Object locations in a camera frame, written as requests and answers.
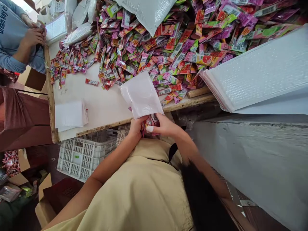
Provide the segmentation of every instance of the hand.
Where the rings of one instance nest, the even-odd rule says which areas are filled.
[[[139,119],[132,119],[131,120],[131,128],[129,129],[129,133],[128,135],[130,136],[135,136],[135,137],[138,137],[139,139],[141,139],[141,123],[143,121],[145,121],[149,116],[146,115],[146,116],[143,116],[143,117],[140,117]]]
[[[175,137],[182,133],[184,130],[178,125],[169,120],[165,115],[160,113],[155,114],[159,120],[160,127],[148,126],[146,130],[151,133],[160,133],[163,136]]]
[[[22,39],[21,45],[27,48],[35,46],[37,44],[44,45],[45,42],[41,31],[42,30],[39,28],[29,29],[26,32],[25,37]]]
[[[21,19],[30,28],[37,28],[38,27],[37,24],[34,21],[32,21],[32,19],[26,14],[22,14]]]

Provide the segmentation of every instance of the beige dress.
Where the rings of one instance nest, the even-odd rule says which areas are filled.
[[[96,193],[89,208],[48,231],[191,230],[179,152],[168,164],[170,144],[141,139],[125,163]]]

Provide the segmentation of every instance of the light blue shirt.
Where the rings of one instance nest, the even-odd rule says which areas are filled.
[[[0,67],[23,73],[26,64],[13,58],[29,27],[21,20],[26,12],[10,0],[0,0]],[[28,65],[45,74],[45,59],[42,47],[36,52],[31,48]]]

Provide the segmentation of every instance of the fingernail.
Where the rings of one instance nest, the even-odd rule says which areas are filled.
[[[147,126],[146,130],[152,133],[154,130],[154,126]]]

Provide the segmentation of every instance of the plastic crate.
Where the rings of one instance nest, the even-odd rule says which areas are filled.
[[[106,129],[65,140],[57,170],[85,182],[99,163],[116,148],[117,130]]]

